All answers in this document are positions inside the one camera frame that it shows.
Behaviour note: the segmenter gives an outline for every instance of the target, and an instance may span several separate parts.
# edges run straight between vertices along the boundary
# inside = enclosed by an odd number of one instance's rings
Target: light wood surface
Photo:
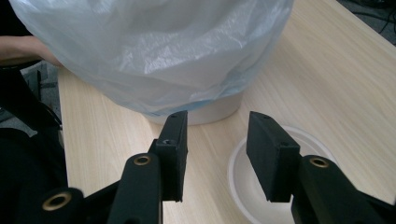
[[[66,69],[59,75],[69,183],[89,195],[117,180],[162,126],[115,105]],[[396,48],[334,0],[296,0],[270,59],[227,119],[188,129],[183,203],[164,223],[247,223],[229,193],[227,165],[248,113],[314,135],[361,191],[396,195]]]

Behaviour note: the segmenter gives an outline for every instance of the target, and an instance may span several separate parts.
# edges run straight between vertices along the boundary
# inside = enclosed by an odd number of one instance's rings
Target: white plastic bowl
[[[330,150],[309,133],[288,126],[282,128],[300,145],[302,156],[318,155],[337,163]],[[246,142],[247,139],[244,138],[239,143],[229,161],[228,181],[233,200],[251,223],[294,223],[291,203],[266,201],[262,186],[246,153]]]

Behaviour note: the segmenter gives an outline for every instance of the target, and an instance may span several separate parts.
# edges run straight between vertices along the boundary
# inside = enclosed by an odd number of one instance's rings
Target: white bucket
[[[242,102],[243,93],[227,96],[208,105],[189,111],[188,124],[206,124],[229,117],[235,112]],[[149,121],[157,124],[164,124],[167,116],[152,117],[144,115]]]

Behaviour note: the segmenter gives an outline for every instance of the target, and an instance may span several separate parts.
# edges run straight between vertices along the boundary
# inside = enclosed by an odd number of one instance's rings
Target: clear plastic bag
[[[262,69],[292,0],[10,0],[71,72],[150,116],[243,91]]]

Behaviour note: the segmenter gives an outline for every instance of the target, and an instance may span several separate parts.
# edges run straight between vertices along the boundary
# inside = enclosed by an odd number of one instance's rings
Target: person's arm
[[[35,36],[0,36],[0,66],[45,60],[56,66],[62,64]]]

